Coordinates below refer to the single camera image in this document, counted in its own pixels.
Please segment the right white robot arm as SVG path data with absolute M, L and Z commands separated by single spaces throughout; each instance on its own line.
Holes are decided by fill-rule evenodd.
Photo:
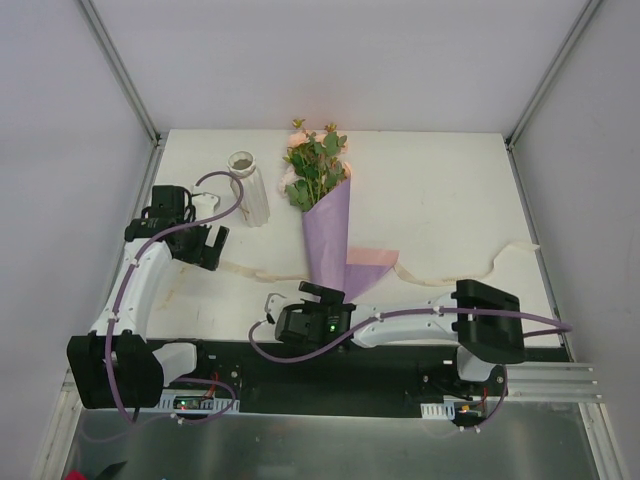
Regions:
M 452 387 L 473 394 L 497 365 L 526 358 L 519 299 L 477 280 L 459 280 L 451 293 L 405 306 L 355 305 L 341 292 L 303 282 L 317 301 L 291 300 L 273 293 L 265 304 L 274 338 L 317 356 L 342 346 L 363 349 L 404 341 L 436 340 L 457 344 Z

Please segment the pink flowers with green leaves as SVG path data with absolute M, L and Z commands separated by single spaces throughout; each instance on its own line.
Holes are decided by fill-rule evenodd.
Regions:
M 302 212 L 310 211 L 352 175 L 343 159 L 349 148 L 348 136 L 335 123 L 316 131 L 305 122 L 303 118 L 292 120 L 294 131 L 283 156 L 287 168 L 279 183 L 281 194 Z

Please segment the purple wrapping paper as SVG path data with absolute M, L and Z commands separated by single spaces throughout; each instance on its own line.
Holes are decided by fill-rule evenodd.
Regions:
M 302 214 L 311 282 L 342 291 L 346 301 L 370 290 L 399 258 L 397 250 L 349 245 L 350 193 L 347 179 Z

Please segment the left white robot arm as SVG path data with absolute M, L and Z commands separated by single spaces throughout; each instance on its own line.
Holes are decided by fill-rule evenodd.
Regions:
M 179 378 L 199 389 L 213 368 L 200 340 L 173 340 L 155 348 L 147 326 L 157 289 L 172 261 L 213 271 L 229 230 L 220 227 L 213 245 L 211 227 L 218 196 L 181 186 L 152 189 L 151 203 L 124 232 L 125 250 L 117 282 L 88 334 L 74 336 L 67 358 L 87 409 L 150 408 Z

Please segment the cream printed ribbon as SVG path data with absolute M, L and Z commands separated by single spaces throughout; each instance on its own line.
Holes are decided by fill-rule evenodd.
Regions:
M 387 303 L 399 303 L 409 298 L 417 298 L 428 293 L 442 293 L 451 290 L 459 280 L 472 279 L 488 282 L 492 286 L 506 286 L 507 277 L 526 269 L 523 261 L 533 257 L 539 246 L 531 242 L 514 241 L 506 244 L 491 260 L 485 271 L 475 274 L 462 274 L 446 278 L 418 278 L 399 262 L 399 253 L 392 250 L 371 248 L 355 249 L 356 265 L 362 269 L 357 274 L 365 279 L 366 287 L 358 287 L 354 294 L 347 294 L 348 300 L 381 300 Z M 309 278 L 310 268 L 307 266 L 303 244 L 298 242 L 288 248 L 271 249 L 267 260 L 260 260 L 259 251 L 254 249 L 229 261 L 223 259 L 218 272 L 229 284 L 223 286 L 219 281 L 210 286 L 198 288 L 201 295 L 196 300 L 198 305 L 211 306 L 214 293 L 223 296 L 239 289 L 243 293 L 257 295 L 274 287 L 283 287 L 285 291 L 293 291 L 293 283 Z M 168 277 L 162 281 L 153 303 L 155 313 L 178 310 L 188 300 L 196 299 L 188 294 L 186 287 L 202 280 L 202 274 L 195 274 L 188 266 L 179 267 L 173 264 L 168 270 Z

